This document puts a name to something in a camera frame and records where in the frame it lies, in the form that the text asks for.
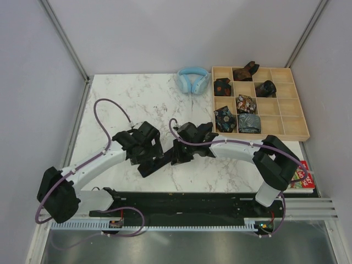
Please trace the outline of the dark blue striped tie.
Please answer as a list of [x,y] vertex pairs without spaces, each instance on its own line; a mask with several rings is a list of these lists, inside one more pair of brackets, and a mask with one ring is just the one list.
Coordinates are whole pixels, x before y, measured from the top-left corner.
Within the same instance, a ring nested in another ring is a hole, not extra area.
[[[177,134],[177,136],[175,137],[175,139],[177,139],[178,141],[187,144],[187,145],[193,145],[193,146],[204,146],[204,143],[200,143],[200,144],[193,144],[193,143],[189,143],[186,142],[184,140],[182,140],[179,135]],[[173,151],[173,147],[171,147],[168,151],[164,152],[164,156],[162,158],[158,158],[155,159],[151,162],[146,162],[146,163],[142,163],[141,165],[138,166],[138,171],[141,174],[142,177],[146,178],[149,175],[153,174],[154,172],[158,171],[159,169],[161,169],[162,167],[164,167],[167,164],[171,165],[171,158],[172,158],[172,151]]]

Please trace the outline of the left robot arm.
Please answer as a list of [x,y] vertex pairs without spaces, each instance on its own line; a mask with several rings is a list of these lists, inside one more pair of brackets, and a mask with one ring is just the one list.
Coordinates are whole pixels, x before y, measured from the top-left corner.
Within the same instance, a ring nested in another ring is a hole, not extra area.
[[44,172],[37,193],[40,208],[49,219],[64,223],[72,218],[83,204],[78,192],[109,168],[129,160],[132,165],[152,162],[163,157],[160,132],[147,121],[135,129],[121,131],[108,137],[107,146],[76,165]]

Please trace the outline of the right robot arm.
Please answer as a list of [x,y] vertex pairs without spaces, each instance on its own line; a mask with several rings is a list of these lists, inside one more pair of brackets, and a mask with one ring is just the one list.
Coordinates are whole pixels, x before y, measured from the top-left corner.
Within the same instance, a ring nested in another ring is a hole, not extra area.
[[177,151],[190,159],[193,155],[212,158],[231,158],[253,164],[263,183],[252,202],[253,213],[265,216],[272,204],[291,183],[301,166],[299,158],[276,136],[263,140],[239,140],[220,136],[207,128],[187,122],[181,126],[176,119],[169,121],[169,128],[179,146]]

